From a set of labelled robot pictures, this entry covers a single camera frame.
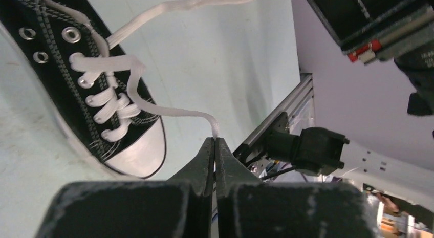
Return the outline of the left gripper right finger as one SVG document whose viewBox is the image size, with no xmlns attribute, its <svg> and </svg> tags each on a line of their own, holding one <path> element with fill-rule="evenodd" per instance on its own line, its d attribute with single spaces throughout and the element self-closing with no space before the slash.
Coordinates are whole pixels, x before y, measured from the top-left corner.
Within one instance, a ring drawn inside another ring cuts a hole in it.
<svg viewBox="0 0 434 238">
<path fill-rule="evenodd" d="M 219 237 L 379 237 L 365 196 L 347 183 L 265 183 L 215 140 Z"/>
</svg>

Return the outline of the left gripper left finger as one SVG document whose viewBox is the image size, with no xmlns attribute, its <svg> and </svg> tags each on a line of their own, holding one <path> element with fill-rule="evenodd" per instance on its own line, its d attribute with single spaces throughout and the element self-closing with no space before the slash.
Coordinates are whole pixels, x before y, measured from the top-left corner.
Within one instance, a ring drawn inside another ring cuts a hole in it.
<svg viewBox="0 0 434 238">
<path fill-rule="evenodd" d="M 215 140 L 166 181 L 64 185 L 36 237 L 210 237 Z"/>
</svg>

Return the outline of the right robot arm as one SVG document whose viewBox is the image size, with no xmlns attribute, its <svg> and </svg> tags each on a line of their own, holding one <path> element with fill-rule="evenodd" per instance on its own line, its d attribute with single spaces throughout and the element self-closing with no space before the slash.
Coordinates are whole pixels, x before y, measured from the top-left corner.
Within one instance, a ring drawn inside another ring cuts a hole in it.
<svg viewBox="0 0 434 238">
<path fill-rule="evenodd" d="M 347 136 L 345 176 L 433 209 L 433 117 L 407 114 L 414 91 L 392 61 L 345 57 L 307 0 L 289 6 L 298 63 L 313 75 L 315 124 Z"/>
</svg>

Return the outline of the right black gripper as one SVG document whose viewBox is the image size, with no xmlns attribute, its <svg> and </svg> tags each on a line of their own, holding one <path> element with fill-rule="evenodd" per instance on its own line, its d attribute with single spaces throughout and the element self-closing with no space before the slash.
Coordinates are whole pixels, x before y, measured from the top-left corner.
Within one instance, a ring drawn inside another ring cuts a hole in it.
<svg viewBox="0 0 434 238">
<path fill-rule="evenodd" d="M 433 115 L 433 0 L 307 0 L 342 53 L 392 60 L 409 79 L 407 113 Z"/>
</svg>

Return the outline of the black canvas sneaker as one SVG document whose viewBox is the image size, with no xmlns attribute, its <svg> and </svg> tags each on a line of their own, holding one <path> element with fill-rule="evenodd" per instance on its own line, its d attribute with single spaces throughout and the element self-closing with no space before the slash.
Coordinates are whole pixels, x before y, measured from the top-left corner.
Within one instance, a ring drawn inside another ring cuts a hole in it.
<svg viewBox="0 0 434 238">
<path fill-rule="evenodd" d="M 88 0 L 1 0 L 1 29 L 24 55 L 72 148 L 120 175 L 147 179 L 166 159 L 163 117 L 210 114 L 158 106 L 142 78 L 146 67 L 120 43 L 168 12 L 253 0 L 174 0 L 135 16 L 114 33 Z"/>
</svg>

